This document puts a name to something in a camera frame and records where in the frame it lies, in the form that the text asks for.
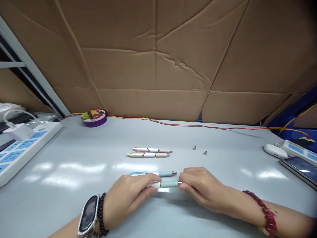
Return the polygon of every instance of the charger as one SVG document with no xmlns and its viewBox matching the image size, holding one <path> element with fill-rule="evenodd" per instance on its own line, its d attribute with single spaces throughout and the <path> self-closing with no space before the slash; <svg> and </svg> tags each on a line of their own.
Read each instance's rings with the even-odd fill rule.
<svg viewBox="0 0 317 238">
<path fill-rule="evenodd" d="M 8 115 L 8 113 L 12 112 L 12 111 L 20 111 L 20 112 L 24 112 L 26 114 L 31 115 L 34 119 L 36 119 L 36 117 L 34 115 L 32 115 L 29 112 L 26 111 L 22 111 L 22 110 L 18 110 L 18 109 L 14 109 L 14 110 L 10 110 L 7 111 L 4 116 L 3 119 L 6 123 L 6 125 L 9 127 L 8 129 L 4 130 L 3 133 L 6 133 L 7 135 L 9 135 L 12 139 L 16 140 L 16 141 L 23 141 L 23 140 L 27 140 L 29 139 L 32 135 L 35 134 L 35 131 L 32 130 L 31 128 L 29 128 L 27 125 L 25 125 L 24 123 L 20 123 L 20 124 L 13 124 L 12 122 L 9 122 L 6 117 Z"/>
</svg>

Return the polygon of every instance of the white table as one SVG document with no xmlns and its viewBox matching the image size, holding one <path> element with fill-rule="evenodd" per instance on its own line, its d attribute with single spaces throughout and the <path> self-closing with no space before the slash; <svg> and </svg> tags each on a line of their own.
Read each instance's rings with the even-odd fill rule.
<svg viewBox="0 0 317 238">
<path fill-rule="evenodd" d="M 45 238 L 76 217 L 91 195 L 108 191 L 120 175 L 181 172 L 186 167 L 206 167 L 226 185 L 315 216 L 317 193 L 263 151 L 265 144 L 281 141 L 270 131 L 175 127 L 118 118 L 87 128 L 76 116 L 62 123 L 65 127 L 0 188 L 1 237 Z M 166 148 L 173 153 L 168 158 L 126 157 L 133 147 Z M 108 235 L 164 236 L 262 237 L 254 226 L 214 214 L 177 188 L 156 193 Z"/>
</svg>

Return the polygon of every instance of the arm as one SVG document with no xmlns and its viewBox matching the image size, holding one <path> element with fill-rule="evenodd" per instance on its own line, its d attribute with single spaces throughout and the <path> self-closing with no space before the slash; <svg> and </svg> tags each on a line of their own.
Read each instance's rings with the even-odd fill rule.
<svg viewBox="0 0 317 238">
<path fill-rule="evenodd" d="M 224 186 L 205 168 L 187 168 L 180 174 L 183 182 L 179 188 L 190 193 L 202 206 L 218 213 L 264 227 L 266 220 L 261 207 L 249 195 Z M 316 220 L 293 209 L 263 201 L 275 217 L 278 236 L 282 238 L 306 238 Z"/>
<path fill-rule="evenodd" d="M 108 191 L 103 204 L 103 221 L 106 230 L 122 224 L 145 200 L 156 192 L 155 187 L 147 187 L 151 182 L 161 182 L 155 174 L 130 176 L 122 175 Z M 80 216 L 69 222 L 49 238 L 77 238 Z M 96 231 L 100 233 L 99 222 Z"/>
</svg>

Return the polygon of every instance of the white power strip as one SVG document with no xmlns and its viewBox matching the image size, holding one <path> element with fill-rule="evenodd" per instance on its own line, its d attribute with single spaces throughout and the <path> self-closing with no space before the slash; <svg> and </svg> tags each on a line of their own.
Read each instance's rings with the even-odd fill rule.
<svg viewBox="0 0 317 238">
<path fill-rule="evenodd" d="M 298 156 L 306 160 L 307 162 L 317 166 L 317 154 L 305 149 L 299 145 L 296 145 L 288 140 L 283 141 L 282 143 L 276 143 L 277 147 L 285 150 L 289 156 Z"/>
<path fill-rule="evenodd" d="M 6 185 L 62 127 L 60 122 L 38 125 L 29 139 L 14 142 L 0 152 L 0 187 Z"/>
</svg>

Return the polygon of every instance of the red and yellow wire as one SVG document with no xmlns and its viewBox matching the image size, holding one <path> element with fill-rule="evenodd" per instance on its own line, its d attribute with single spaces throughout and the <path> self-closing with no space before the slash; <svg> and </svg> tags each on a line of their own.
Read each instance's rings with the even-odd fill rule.
<svg viewBox="0 0 317 238">
<path fill-rule="evenodd" d="M 278 134 L 281 134 L 283 130 L 285 130 L 286 127 L 288 127 L 288 125 L 290 125 L 292 122 L 296 121 L 299 117 L 301 117 L 302 115 L 308 113 L 311 109 L 317 107 L 317 104 L 311 106 L 310 108 L 308 108 L 306 111 L 302 112 L 301 114 L 299 114 L 297 117 L 293 118 L 292 120 L 290 120 L 288 123 L 286 123 L 286 125 L 283 127 L 283 129 L 281 129 L 281 131 Z"/>
<path fill-rule="evenodd" d="M 75 115 L 82 115 L 82 113 L 73 113 L 70 114 L 67 117 L 70 116 L 75 116 Z M 170 123 L 165 123 L 161 121 L 157 121 L 154 119 L 146 118 L 146 117 L 133 117 L 133 116 L 126 116 L 126 115 L 109 115 L 109 117 L 115 117 L 115 118 L 121 118 L 121 119 L 140 119 L 140 120 L 148 120 L 152 122 L 156 122 L 159 124 L 163 125 L 168 125 L 168 126 L 184 126 L 184 127 L 206 127 L 206 128 L 213 128 L 213 129 L 220 129 L 220 130 L 230 130 L 230 129 L 244 129 L 244 130 L 254 130 L 254 131 L 264 131 L 264 130 L 290 130 L 290 131 L 296 131 L 304 134 L 308 139 L 310 139 L 310 136 L 306 132 L 302 132 L 300 130 L 295 130 L 295 129 L 290 129 L 290 128 L 283 128 L 283 127 L 267 127 L 267 128 L 247 128 L 247 127 L 210 127 L 210 126 L 205 126 L 205 125 L 181 125 L 181 124 L 170 124 Z"/>
</svg>

